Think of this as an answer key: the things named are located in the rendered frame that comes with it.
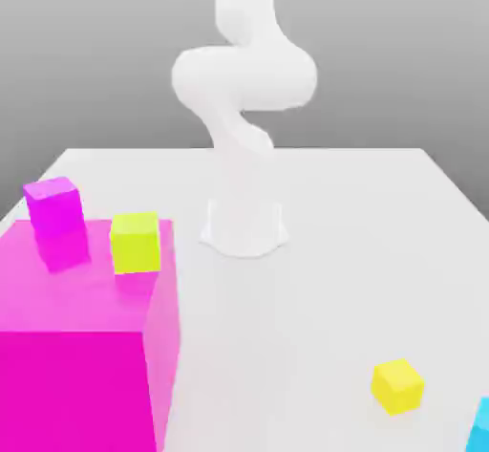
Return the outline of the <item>small lime cube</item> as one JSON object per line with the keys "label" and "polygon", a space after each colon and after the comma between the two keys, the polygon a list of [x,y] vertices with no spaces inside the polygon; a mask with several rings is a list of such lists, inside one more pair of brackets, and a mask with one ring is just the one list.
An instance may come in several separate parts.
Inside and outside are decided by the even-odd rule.
{"label": "small lime cube", "polygon": [[110,242],[115,274],[160,271],[159,218],[155,211],[116,214]]}

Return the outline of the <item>small purple cube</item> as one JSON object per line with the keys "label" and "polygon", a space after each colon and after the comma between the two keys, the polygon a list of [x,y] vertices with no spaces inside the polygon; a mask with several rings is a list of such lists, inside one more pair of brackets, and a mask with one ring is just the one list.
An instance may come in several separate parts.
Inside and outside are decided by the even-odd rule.
{"label": "small purple cube", "polygon": [[78,188],[67,177],[23,185],[39,254],[51,273],[90,261]]}

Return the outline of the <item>small yellow cube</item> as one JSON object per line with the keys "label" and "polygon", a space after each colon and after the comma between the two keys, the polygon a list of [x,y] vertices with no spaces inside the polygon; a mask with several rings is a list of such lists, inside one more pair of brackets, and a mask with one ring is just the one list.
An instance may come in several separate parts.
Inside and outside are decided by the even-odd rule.
{"label": "small yellow cube", "polygon": [[374,367],[371,390],[384,410],[395,416],[420,406],[424,380],[405,358],[399,358]]}

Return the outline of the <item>small cyan cube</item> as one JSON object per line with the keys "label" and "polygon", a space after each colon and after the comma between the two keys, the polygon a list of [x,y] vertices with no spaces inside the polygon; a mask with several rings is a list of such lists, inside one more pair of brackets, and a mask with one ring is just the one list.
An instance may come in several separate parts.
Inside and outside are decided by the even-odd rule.
{"label": "small cyan cube", "polygon": [[479,402],[465,452],[489,452],[489,397]]}

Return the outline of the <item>large magenta box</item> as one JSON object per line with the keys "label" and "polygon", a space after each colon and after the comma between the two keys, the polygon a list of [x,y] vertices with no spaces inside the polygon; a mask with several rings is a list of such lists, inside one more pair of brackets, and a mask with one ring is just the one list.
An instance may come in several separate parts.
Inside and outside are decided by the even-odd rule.
{"label": "large magenta box", "polygon": [[0,452],[163,452],[180,352],[172,223],[161,268],[117,275],[111,224],[60,247],[0,236]]}

